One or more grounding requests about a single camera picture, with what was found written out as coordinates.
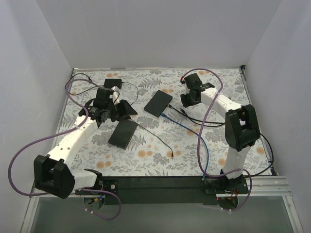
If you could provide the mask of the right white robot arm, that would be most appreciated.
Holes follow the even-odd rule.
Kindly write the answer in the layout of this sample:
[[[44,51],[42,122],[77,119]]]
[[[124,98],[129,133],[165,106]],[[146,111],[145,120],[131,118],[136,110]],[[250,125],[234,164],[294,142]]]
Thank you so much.
[[[225,120],[225,139],[228,155],[225,166],[218,176],[211,176],[210,183],[218,190],[231,191],[242,183],[243,167],[251,147],[260,138],[260,130],[255,108],[251,105],[238,104],[220,93],[214,85],[202,83],[194,73],[182,78],[186,93],[181,101],[184,107],[199,103],[216,111]]]

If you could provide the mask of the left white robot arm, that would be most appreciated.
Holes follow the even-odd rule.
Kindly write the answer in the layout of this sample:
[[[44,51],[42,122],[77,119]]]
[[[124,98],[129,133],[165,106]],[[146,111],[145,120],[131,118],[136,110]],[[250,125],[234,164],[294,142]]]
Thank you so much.
[[[102,123],[128,120],[137,114],[126,100],[119,99],[120,90],[100,87],[96,97],[82,106],[74,125],[62,140],[45,156],[34,160],[35,188],[62,199],[73,191],[100,187],[102,174],[92,169],[70,170],[74,157]]]

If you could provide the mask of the black network switch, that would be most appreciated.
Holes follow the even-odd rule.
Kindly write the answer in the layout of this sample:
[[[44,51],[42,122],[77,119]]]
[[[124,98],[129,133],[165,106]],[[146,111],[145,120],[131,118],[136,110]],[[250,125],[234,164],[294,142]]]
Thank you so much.
[[[160,117],[173,97],[161,90],[158,90],[144,107],[144,111],[155,117]]]
[[[125,150],[137,127],[138,124],[131,120],[120,121],[108,140],[108,143]]]

